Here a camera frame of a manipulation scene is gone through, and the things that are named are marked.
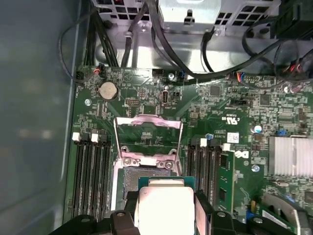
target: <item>screw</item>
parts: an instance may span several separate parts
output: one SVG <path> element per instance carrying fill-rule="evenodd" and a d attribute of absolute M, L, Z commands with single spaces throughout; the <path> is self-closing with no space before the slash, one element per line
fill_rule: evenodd
<path fill-rule="evenodd" d="M 125 158 L 123 162 L 124 162 L 124 165 L 130 165 L 131 164 L 131 160 L 129 158 Z"/>
<path fill-rule="evenodd" d="M 253 166 L 251 167 L 251 170 L 252 170 L 253 172 L 259 172 L 259 171 L 260 171 L 260 167 L 259 167 L 258 165 L 253 165 Z"/>
<path fill-rule="evenodd" d="M 254 218 L 253 221 L 256 222 L 257 224 L 262 224 L 263 223 L 263 220 L 260 219 L 260 218 Z"/>
<path fill-rule="evenodd" d="M 143 25 L 141 26 L 141 31 L 142 31 L 142 32 L 147 31 L 147 26 L 146 26 L 145 24 L 143 24 Z"/>
<path fill-rule="evenodd" d="M 217 215 L 219 217 L 226 217 L 226 214 L 224 212 L 217 212 Z"/>
<path fill-rule="evenodd" d="M 215 36 L 219 36 L 221 34 L 221 31 L 219 29 L 216 29 L 214 34 L 215 34 Z"/>
<path fill-rule="evenodd" d="M 173 73 L 169 73 L 167 75 L 168 80 L 173 81 L 175 79 L 175 75 Z"/>
<path fill-rule="evenodd" d="M 90 106 L 91 105 L 91 99 L 85 99 L 85 105 Z"/>
<path fill-rule="evenodd" d="M 171 163 L 171 162 L 166 162 L 165 163 L 165 168 L 166 169 L 172 169 L 172 167 L 173 167 L 173 163 Z"/>

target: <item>white label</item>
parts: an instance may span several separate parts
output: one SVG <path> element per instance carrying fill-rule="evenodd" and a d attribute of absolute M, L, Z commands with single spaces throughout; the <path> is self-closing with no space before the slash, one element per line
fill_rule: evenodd
<path fill-rule="evenodd" d="M 227 133 L 227 143 L 239 143 L 239 133 Z"/>
<path fill-rule="evenodd" d="M 239 117 L 222 117 L 223 121 L 226 121 L 228 125 L 238 125 L 238 122 L 240 121 Z"/>
<path fill-rule="evenodd" d="M 275 222 L 276 224 L 284 227 L 285 229 L 287 228 L 287 225 L 284 224 L 283 222 L 281 222 L 279 219 L 276 219 L 274 216 L 272 216 L 271 214 L 267 213 L 266 211 L 262 211 L 262 216 L 264 218 L 270 219 L 271 221 Z"/>
<path fill-rule="evenodd" d="M 249 158 L 249 151 L 236 151 L 235 157 L 248 159 Z"/>

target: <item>sticker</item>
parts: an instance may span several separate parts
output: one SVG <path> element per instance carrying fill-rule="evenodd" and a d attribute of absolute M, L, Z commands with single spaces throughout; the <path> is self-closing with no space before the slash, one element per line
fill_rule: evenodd
<path fill-rule="evenodd" d="M 239 133 L 228 132 L 227 143 L 239 143 Z"/>

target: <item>integrated circuit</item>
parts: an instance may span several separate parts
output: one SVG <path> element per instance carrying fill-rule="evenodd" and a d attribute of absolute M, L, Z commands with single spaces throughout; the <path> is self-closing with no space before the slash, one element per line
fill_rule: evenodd
<path fill-rule="evenodd" d="M 226 191 L 222 188 L 219 190 L 219 198 L 224 202 L 226 199 Z"/>
<path fill-rule="evenodd" d="M 220 86 L 211 86 L 210 87 L 210 95 L 211 96 L 220 96 L 221 95 L 221 87 Z"/>
<path fill-rule="evenodd" d="M 270 105 L 270 95 L 262 94 L 260 95 L 260 105 L 269 106 Z"/>
<path fill-rule="evenodd" d="M 227 167 L 227 156 L 225 155 L 221 155 L 221 163 L 220 163 L 221 167 L 226 168 Z"/>
<path fill-rule="evenodd" d="M 190 118 L 197 119 L 199 116 L 198 113 L 190 113 Z"/>
<path fill-rule="evenodd" d="M 313 204 L 313 191 L 311 192 L 304 192 L 304 201 L 306 203 L 311 203 Z"/>

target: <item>chip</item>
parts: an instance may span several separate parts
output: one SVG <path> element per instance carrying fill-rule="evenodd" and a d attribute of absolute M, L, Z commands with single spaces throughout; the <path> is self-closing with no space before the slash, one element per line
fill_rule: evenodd
<path fill-rule="evenodd" d="M 220 96 L 221 95 L 221 87 L 220 86 L 211 86 L 210 87 L 210 95 L 211 96 Z"/>
<path fill-rule="evenodd" d="M 270 105 L 270 95 L 269 94 L 262 94 L 260 95 L 260 105 Z"/>
<path fill-rule="evenodd" d="M 227 167 L 227 156 L 221 155 L 221 167 Z"/>
<path fill-rule="evenodd" d="M 197 119 L 198 118 L 198 113 L 190 113 L 190 117 Z"/>
<path fill-rule="evenodd" d="M 190 126 L 197 126 L 198 125 L 198 122 L 197 121 L 191 121 L 190 122 Z"/>
<path fill-rule="evenodd" d="M 220 199 L 222 201 L 225 201 L 225 199 L 226 199 L 226 191 L 224 189 L 220 188 L 219 196 L 220 196 Z"/>
<path fill-rule="evenodd" d="M 263 139 L 263 135 L 260 135 L 260 134 L 255 134 L 254 135 L 254 140 L 255 141 L 260 142 L 260 141 L 262 141 L 262 139 Z"/>
<path fill-rule="evenodd" d="M 313 204 L 313 192 L 304 192 L 304 201 Z"/>

